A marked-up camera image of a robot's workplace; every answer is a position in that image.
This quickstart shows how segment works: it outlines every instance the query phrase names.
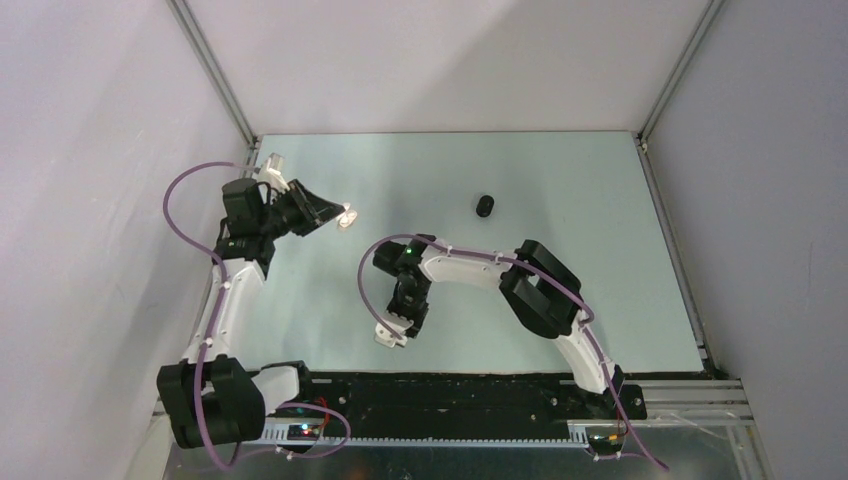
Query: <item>black cylindrical object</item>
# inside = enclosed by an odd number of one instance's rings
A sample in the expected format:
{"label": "black cylindrical object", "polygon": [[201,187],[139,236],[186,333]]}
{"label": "black cylindrical object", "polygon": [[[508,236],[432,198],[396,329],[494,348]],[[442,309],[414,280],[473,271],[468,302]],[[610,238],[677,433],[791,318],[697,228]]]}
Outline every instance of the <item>black cylindrical object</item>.
{"label": "black cylindrical object", "polygon": [[494,207],[495,199],[491,195],[483,195],[480,197],[480,201],[477,202],[475,211],[478,217],[486,218],[492,214],[492,208]]}

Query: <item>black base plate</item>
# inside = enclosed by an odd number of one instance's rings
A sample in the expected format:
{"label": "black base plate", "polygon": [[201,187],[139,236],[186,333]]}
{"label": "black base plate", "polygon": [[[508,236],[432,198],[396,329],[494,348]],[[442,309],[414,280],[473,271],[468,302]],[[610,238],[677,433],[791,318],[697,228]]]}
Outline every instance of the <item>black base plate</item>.
{"label": "black base plate", "polygon": [[[350,421],[354,438],[546,440],[568,438],[568,420],[615,420],[609,396],[585,392],[568,374],[464,375],[312,372],[322,397]],[[628,417],[647,418],[642,389],[625,382]],[[278,411],[276,416],[321,417]],[[331,421],[325,435],[344,436]]]}

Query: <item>light blue table surface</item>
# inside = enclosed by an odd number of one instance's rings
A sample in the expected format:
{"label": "light blue table surface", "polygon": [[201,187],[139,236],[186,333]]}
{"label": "light blue table surface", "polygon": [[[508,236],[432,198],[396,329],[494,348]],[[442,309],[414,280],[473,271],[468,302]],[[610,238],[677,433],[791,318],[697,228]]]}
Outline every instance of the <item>light blue table surface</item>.
{"label": "light blue table surface", "polygon": [[[418,338],[374,342],[359,298],[362,253],[393,233],[512,250],[542,242],[583,282],[594,331],[625,371],[700,371],[689,320],[629,133],[270,135],[258,162],[286,158],[284,176],[350,202],[348,231],[327,225],[277,241],[268,282],[246,325],[246,367],[304,360],[313,370],[569,371],[554,345],[525,330],[495,290],[439,283]],[[489,218],[474,213],[482,193]],[[394,280],[370,266],[378,310]]]}

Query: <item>white wall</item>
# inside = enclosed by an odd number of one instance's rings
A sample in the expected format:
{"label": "white wall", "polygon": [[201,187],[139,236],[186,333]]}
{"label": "white wall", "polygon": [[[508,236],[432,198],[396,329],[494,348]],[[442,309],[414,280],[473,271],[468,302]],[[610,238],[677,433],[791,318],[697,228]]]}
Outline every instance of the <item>white wall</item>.
{"label": "white wall", "polygon": [[190,2],[258,133],[638,130],[706,0]]}
{"label": "white wall", "polygon": [[[165,225],[241,143],[163,0],[4,2],[0,477],[122,478],[209,261]],[[176,219],[214,237],[219,186]]]}
{"label": "white wall", "polygon": [[649,141],[779,478],[848,468],[848,3],[728,2]]}

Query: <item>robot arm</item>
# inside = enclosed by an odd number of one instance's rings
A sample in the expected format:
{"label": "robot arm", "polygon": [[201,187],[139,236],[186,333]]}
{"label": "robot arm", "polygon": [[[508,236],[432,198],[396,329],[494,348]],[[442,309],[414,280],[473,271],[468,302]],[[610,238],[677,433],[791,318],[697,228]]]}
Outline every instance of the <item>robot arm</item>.
{"label": "robot arm", "polygon": [[[265,416],[311,386],[302,362],[263,367],[258,374],[251,374],[238,361],[247,327],[245,316],[265,285],[274,240],[289,233],[308,235],[346,213],[345,207],[312,194],[299,181],[286,182],[280,175],[282,161],[279,155],[272,155],[256,178],[233,180],[222,188],[227,216],[221,221],[215,253],[223,260],[229,278],[221,278],[220,269],[213,270],[209,297],[191,343],[182,360],[163,366],[156,379],[174,437],[182,448],[203,444],[192,387],[202,344],[207,345],[201,370],[207,389],[201,395],[213,444],[259,438]],[[219,315],[207,335],[217,302],[221,302]]]}
{"label": "robot arm", "polygon": [[[422,235],[445,247],[444,240]],[[491,257],[491,252],[479,252]],[[566,288],[579,295],[580,281],[548,250],[532,240],[524,242],[514,253],[499,258],[517,258],[545,271]],[[387,347],[405,346],[415,338],[427,315],[427,293],[435,282],[459,282],[482,288],[498,289],[512,307],[525,328],[544,338],[553,340],[574,372],[574,380],[583,390],[603,394],[607,389],[601,365],[622,379],[621,369],[592,348],[581,321],[587,318],[568,297],[543,280],[533,285],[530,274],[507,262],[488,258],[450,255],[423,242],[412,240],[408,245],[388,242],[381,245],[374,256],[374,266],[397,278],[392,300],[384,320],[401,334],[398,339],[377,324],[375,340]]]}

